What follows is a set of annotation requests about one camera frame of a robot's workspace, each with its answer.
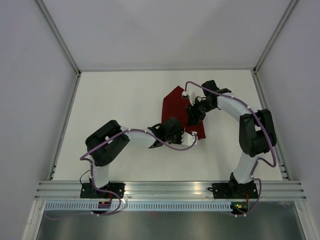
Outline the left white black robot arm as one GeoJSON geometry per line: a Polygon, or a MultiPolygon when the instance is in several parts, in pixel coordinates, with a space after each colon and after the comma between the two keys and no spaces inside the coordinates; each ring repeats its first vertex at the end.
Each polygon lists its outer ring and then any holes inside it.
{"type": "Polygon", "coordinates": [[[141,131],[129,130],[121,126],[116,120],[110,120],[105,125],[92,133],[86,140],[87,151],[101,145],[107,139],[119,134],[107,144],[99,147],[89,154],[93,161],[93,181],[91,191],[98,198],[104,198],[109,193],[109,165],[125,147],[144,147],[148,149],[159,148],[166,144],[181,145],[185,133],[180,121],[170,117],[164,123],[158,123],[141,131]]]}

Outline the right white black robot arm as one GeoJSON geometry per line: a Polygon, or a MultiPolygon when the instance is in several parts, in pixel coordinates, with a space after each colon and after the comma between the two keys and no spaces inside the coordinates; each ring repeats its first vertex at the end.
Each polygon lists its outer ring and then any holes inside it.
{"type": "Polygon", "coordinates": [[[186,107],[187,125],[197,125],[208,112],[222,110],[238,122],[238,141],[242,150],[229,181],[213,183],[208,191],[212,192],[214,199],[258,199],[262,189],[256,185],[254,172],[259,162],[265,162],[271,168],[277,165],[274,151],[277,137],[272,113],[268,109],[250,107],[231,90],[218,88],[214,80],[206,81],[200,88],[204,97],[196,96],[188,88],[182,92],[182,97],[189,100],[186,107]]]}

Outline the dark red cloth napkin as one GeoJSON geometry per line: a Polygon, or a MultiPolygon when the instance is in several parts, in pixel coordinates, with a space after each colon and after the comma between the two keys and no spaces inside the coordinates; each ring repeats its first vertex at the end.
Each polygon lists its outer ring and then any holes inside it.
{"type": "Polygon", "coordinates": [[[170,117],[178,119],[181,123],[181,127],[185,129],[187,133],[197,132],[199,140],[205,139],[205,128],[201,121],[198,125],[187,126],[188,114],[186,107],[189,105],[189,100],[182,98],[184,89],[180,86],[175,87],[167,96],[163,98],[161,123],[164,124],[170,117]]]}

